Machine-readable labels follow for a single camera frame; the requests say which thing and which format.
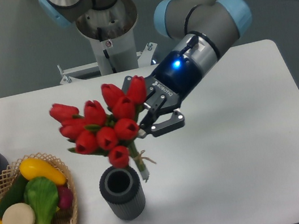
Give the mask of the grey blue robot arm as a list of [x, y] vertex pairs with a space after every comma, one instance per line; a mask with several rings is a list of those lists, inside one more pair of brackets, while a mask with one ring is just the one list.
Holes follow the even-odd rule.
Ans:
[[[39, 0], [54, 22], [75, 24], [91, 43], [101, 75], [138, 66], [132, 0]], [[154, 26], [178, 45], [146, 77], [147, 114], [139, 137], [154, 137], [184, 126], [180, 105], [229, 48], [250, 27], [252, 14], [243, 0], [164, 0]]]

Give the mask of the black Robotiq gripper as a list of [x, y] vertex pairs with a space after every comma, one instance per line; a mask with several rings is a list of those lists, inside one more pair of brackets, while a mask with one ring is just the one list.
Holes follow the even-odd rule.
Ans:
[[145, 138], [149, 134], [158, 137], [184, 127], [185, 117], [179, 107], [202, 80], [202, 76], [196, 63], [177, 50], [170, 52], [145, 79], [138, 75], [126, 76], [121, 88], [124, 93], [128, 92], [132, 83], [144, 84], [144, 80], [147, 88], [153, 88], [147, 93], [146, 104], [155, 111], [147, 112], [145, 124], [154, 123], [160, 115], [173, 111], [169, 120], [146, 129], [140, 128], [138, 138]]

